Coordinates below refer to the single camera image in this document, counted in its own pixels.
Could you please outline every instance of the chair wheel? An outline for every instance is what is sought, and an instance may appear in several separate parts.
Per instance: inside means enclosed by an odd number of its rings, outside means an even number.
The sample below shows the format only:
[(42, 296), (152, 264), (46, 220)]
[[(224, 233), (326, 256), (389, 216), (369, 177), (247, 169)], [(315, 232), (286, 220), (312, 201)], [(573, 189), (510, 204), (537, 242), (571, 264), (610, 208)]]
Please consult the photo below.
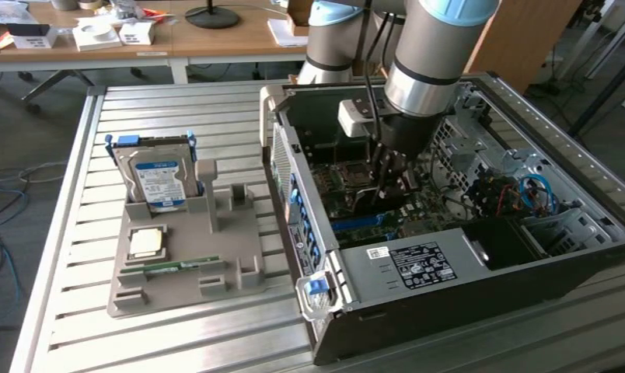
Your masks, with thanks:
[(24, 82), (31, 82), (34, 80), (34, 75), (30, 72), (18, 72), (18, 78), (20, 78)]
[(144, 76), (143, 71), (139, 68), (130, 68), (130, 73), (135, 78), (142, 78)]
[(35, 103), (27, 103), (24, 108), (26, 108), (26, 111), (31, 114), (40, 113), (40, 105), (36, 105)]

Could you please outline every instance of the hard drive label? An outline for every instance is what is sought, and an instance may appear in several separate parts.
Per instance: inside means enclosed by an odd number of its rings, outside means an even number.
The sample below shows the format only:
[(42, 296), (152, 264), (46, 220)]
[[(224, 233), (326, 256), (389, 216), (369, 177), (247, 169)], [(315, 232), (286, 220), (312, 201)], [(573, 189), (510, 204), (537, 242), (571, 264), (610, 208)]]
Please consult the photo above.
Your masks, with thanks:
[(390, 254), (405, 286), (410, 289), (458, 278), (437, 242), (391, 249)]
[(176, 179), (178, 162), (138, 163), (135, 169), (148, 204), (156, 207), (172, 207), (184, 202), (184, 185)]

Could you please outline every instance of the blue ram slot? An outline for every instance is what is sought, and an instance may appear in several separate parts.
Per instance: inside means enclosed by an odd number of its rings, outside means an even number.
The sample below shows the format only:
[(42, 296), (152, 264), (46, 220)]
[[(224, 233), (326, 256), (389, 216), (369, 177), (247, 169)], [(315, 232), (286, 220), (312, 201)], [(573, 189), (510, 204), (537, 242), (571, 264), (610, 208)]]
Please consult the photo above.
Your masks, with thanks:
[(385, 222), (385, 214), (377, 214), (373, 216), (366, 216), (363, 218), (336, 221), (331, 223), (331, 229), (334, 231), (343, 231), (344, 229), (355, 229), (370, 227), (371, 225), (382, 225)]

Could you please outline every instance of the metal slotted table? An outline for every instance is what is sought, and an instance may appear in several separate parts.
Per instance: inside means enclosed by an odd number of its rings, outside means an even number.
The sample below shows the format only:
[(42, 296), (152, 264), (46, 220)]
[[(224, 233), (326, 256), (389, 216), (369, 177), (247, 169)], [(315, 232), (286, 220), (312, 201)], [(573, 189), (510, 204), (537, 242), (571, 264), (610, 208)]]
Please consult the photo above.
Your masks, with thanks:
[[(597, 371), (623, 362), (625, 264), (559, 301), (336, 364), (310, 364), (260, 163), (266, 84), (286, 81), (91, 89), (11, 372)], [(215, 188), (242, 182), (254, 192), (268, 289), (112, 319), (106, 305), (126, 189), (104, 137), (188, 129), (198, 156), (218, 160)]]

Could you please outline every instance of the desk lamp base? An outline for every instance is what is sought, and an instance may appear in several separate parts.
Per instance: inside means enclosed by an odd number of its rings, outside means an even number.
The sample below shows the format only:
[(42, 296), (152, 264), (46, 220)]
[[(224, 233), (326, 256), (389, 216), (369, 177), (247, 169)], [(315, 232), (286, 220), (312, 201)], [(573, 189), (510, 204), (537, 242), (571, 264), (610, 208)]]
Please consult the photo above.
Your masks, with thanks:
[(192, 8), (186, 12), (186, 20), (190, 24), (203, 29), (226, 29), (239, 23), (240, 18), (236, 13), (224, 8), (212, 7), (212, 12), (208, 7)]

